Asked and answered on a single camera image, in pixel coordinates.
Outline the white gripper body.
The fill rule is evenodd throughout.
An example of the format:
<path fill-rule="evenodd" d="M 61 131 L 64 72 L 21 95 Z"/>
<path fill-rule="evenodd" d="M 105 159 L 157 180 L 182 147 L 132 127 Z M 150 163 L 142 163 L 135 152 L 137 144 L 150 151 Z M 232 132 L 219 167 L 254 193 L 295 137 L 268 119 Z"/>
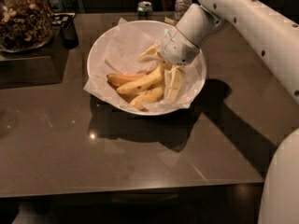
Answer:
<path fill-rule="evenodd" d="M 166 29 L 161 40 L 161 56 L 171 64 L 188 65 L 200 53 L 192 42 L 176 28 Z"/>

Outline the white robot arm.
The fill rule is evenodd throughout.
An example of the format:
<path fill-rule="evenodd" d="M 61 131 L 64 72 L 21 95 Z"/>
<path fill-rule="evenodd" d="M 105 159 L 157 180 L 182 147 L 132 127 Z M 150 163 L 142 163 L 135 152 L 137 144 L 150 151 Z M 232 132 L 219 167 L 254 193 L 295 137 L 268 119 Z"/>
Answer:
<path fill-rule="evenodd" d="M 161 55 L 188 65 L 199 47 L 230 22 L 299 103 L 298 25 L 258 0 L 197 0 L 161 40 Z M 273 156 L 263 185 L 258 224 L 299 224 L 299 129 Z"/>

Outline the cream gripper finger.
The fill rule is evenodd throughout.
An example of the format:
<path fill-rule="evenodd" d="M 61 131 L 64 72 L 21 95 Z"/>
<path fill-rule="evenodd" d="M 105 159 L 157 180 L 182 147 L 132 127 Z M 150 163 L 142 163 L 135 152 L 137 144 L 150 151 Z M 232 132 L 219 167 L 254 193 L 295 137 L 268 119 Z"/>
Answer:
<path fill-rule="evenodd" d="M 185 72 L 182 68 L 176 66 L 164 72 L 164 97 L 168 102 L 174 102 L 183 85 Z"/>
<path fill-rule="evenodd" d="M 140 62 L 161 61 L 162 59 L 160 44 L 151 45 L 138 56 Z"/>

